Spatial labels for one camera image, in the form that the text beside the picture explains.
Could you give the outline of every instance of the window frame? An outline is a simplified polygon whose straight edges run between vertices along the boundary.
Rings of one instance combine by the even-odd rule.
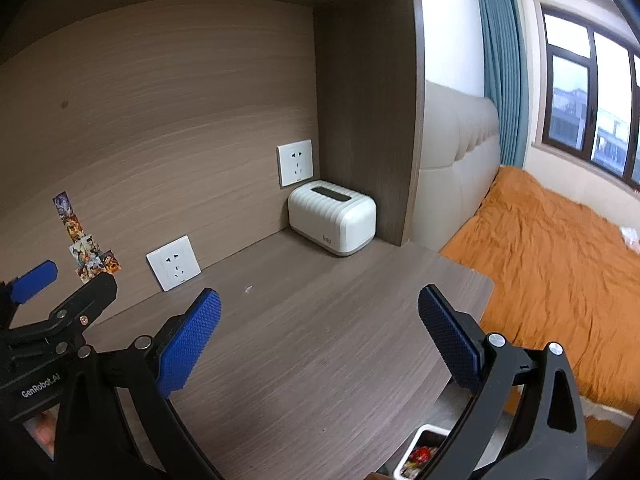
[[[636,164],[636,150],[638,148],[638,126],[640,125],[640,87],[638,83],[640,80],[640,74],[636,74],[636,62],[634,56],[640,57],[640,49],[631,44],[629,41],[619,37],[615,33],[603,28],[596,23],[585,20],[580,16],[576,16],[565,10],[556,9],[548,6],[542,7],[542,22],[545,33],[545,46],[546,46],[546,109],[545,109],[545,121],[542,129],[542,143],[548,146],[562,150],[565,153],[579,158],[585,161],[591,166],[598,168],[598,170],[613,176],[615,179],[623,182],[636,192],[640,192],[640,184],[632,179],[634,166]],[[545,15],[554,16],[568,22],[581,25],[587,29],[589,37],[589,45],[591,50],[591,57],[583,57],[579,54],[575,54],[570,50],[561,48],[559,46],[552,45],[548,42],[548,36],[546,32],[546,19]],[[598,119],[598,63],[596,58],[596,44],[595,34],[599,34],[608,40],[617,43],[626,49],[629,56],[629,68],[631,74],[631,121],[629,124],[629,142],[626,149],[625,167],[622,176],[611,171],[609,168],[601,166],[597,162],[591,160],[591,153],[593,153],[593,144],[596,137],[596,122]],[[558,140],[554,140],[549,137],[549,128],[551,124],[552,105],[554,97],[554,56],[561,57],[565,60],[571,61],[578,65],[585,67],[588,70],[588,89],[587,89],[587,120],[584,127],[584,137],[582,142],[582,149],[578,150],[572,146],[568,146]]]

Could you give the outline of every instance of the gray floor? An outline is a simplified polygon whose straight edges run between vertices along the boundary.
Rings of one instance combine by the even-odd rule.
[[[434,403],[431,411],[426,414],[424,420],[418,421],[416,429],[423,424],[433,424],[446,430],[452,429],[465,409],[468,400],[469,394],[467,390],[457,387],[454,383],[449,383],[438,400]],[[492,436],[487,448],[484,450],[484,454],[478,462],[478,467],[489,464],[496,459],[500,448],[507,437],[507,432],[509,431],[512,420],[513,416],[509,413],[502,414],[494,436]],[[409,435],[405,443],[402,444],[402,446],[399,447],[399,449],[385,463],[389,476],[393,474],[393,471],[398,465],[398,462],[400,462],[407,446],[410,444],[412,437],[413,434]],[[602,464],[602,462],[607,458],[609,453],[610,449],[599,446],[588,446],[587,454],[589,461],[587,466],[587,478],[590,478],[591,475],[600,467],[600,464]]]

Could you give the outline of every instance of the bed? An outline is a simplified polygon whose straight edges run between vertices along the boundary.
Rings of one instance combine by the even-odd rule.
[[[589,207],[498,168],[488,100],[427,83],[424,124],[412,239],[494,280],[485,332],[562,343],[590,442],[615,446],[640,408],[640,256]]]

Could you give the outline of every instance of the blue textured pad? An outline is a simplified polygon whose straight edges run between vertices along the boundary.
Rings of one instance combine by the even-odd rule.
[[[481,384],[480,355],[435,285],[427,285],[420,291],[418,314],[456,384],[476,391]]]
[[[164,398],[167,398],[169,393],[180,390],[187,382],[220,321],[221,312],[222,304],[218,293],[206,288],[183,314],[186,318],[181,320],[177,333],[159,356],[156,384]]]
[[[47,260],[15,280],[11,290],[11,300],[17,304],[25,304],[41,290],[55,282],[57,277],[56,264]]]

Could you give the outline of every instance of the orange blanket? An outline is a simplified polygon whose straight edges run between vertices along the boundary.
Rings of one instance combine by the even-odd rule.
[[[500,168],[480,209],[441,251],[494,280],[481,326],[525,348],[558,341],[582,396],[640,408],[640,256],[618,227]]]

